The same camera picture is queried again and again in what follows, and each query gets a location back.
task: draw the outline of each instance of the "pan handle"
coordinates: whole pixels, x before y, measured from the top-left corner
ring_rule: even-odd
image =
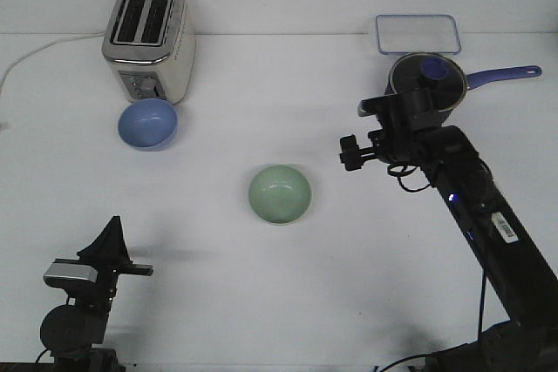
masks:
[[[486,83],[498,80],[509,80],[512,78],[536,78],[542,74],[542,69],[538,65],[526,65],[523,67],[509,67],[506,69],[495,69],[479,71],[478,73],[467,75],[469,90],[476,89]]]

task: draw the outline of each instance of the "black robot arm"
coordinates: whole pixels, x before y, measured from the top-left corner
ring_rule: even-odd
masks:
[[[361,102],[361,116],[375,115],[382,129],[369,132],[371,147],[341,139],[348,171],[379,159],[388,166],[419,167],[436,188],[507,311],[480,340],[432,353],[432,372],[558,370],[558,280],[515,216],[488,166],[465,134],[441,126],[449,112],[432,104],[426,88]]]

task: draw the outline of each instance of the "container lid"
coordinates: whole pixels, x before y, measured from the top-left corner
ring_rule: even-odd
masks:
[[[377,15],[375,24],[378,50],[382,54],[461,51],[457,25],[450,15]]]

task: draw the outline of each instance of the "silver toaster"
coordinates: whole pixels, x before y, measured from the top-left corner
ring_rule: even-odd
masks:
[[[186,95],[195,34],[186,0],[117,0],[102,52],[128,100]]]

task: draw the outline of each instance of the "barcode label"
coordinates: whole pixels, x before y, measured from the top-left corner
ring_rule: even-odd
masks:
[[[502,213],[493,213],[492,222],[506,243],[515,243],[519,240],[517,234],[507,223]]]

